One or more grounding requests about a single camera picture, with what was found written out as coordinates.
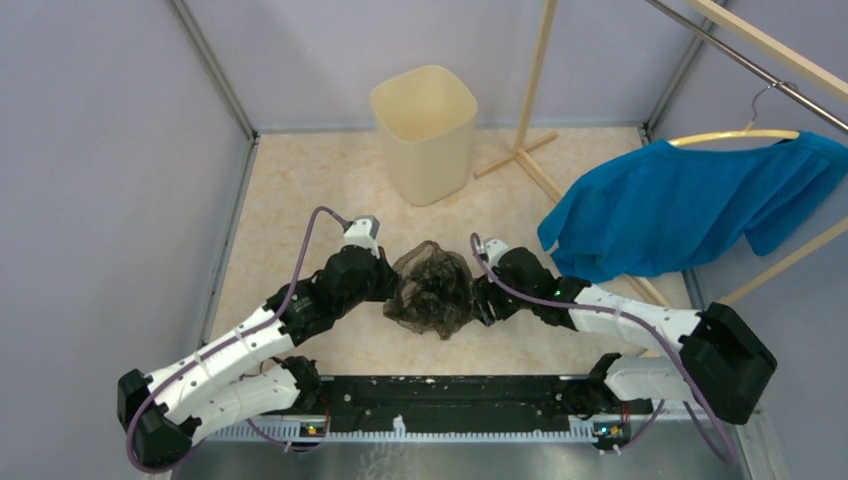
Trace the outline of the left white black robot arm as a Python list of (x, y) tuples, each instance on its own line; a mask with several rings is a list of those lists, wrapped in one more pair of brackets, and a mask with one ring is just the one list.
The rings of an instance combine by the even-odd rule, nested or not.
[(383, 247), (347, 244), (200, 350), (167, 367), (124, 374), (117, 414), (131, 464), (166, 471), (223, 427), (267, 410), (314, 410), (321, 388), (312, 362), (292, 357), (266, 374), (249, 378), (247, 371), (329, 331), (360, 304), (388, 300), (397, 284)]

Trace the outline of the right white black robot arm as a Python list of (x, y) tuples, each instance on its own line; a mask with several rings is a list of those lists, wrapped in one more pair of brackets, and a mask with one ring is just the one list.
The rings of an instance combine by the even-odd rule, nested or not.
[(704, 310), (644, 303), (577, 277), (556, 277), (534, 253), (498, 239), (473, 240), (484, 273), (472, 284), (485, 325), (529, 311), (544, 324), (617, 338), (651, 356), (606, 354), (586, 385), (589, 404), (612, 412), (624, 401), (699, 405), (710, 418), (748, 422), (777, 369), (776, 357), (729, 306)]

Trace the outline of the cream plastic trash bin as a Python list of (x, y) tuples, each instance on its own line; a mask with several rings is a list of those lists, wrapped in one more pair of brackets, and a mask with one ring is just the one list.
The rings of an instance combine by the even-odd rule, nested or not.
[(470, 175), (478, 102), (453, 72), (424, 65), (369, 95), (391, 181), (414, 206), (462, 189)]

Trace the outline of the dark translucent trash bag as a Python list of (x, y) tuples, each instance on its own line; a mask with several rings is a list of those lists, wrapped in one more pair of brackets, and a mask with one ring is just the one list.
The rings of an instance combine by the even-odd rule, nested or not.
[(393, 265), (399, 275), (383, 315), (418, 334), (450, 339), (472, 320), (473, 280), (466, 259), (432, 240), (421, 242)]

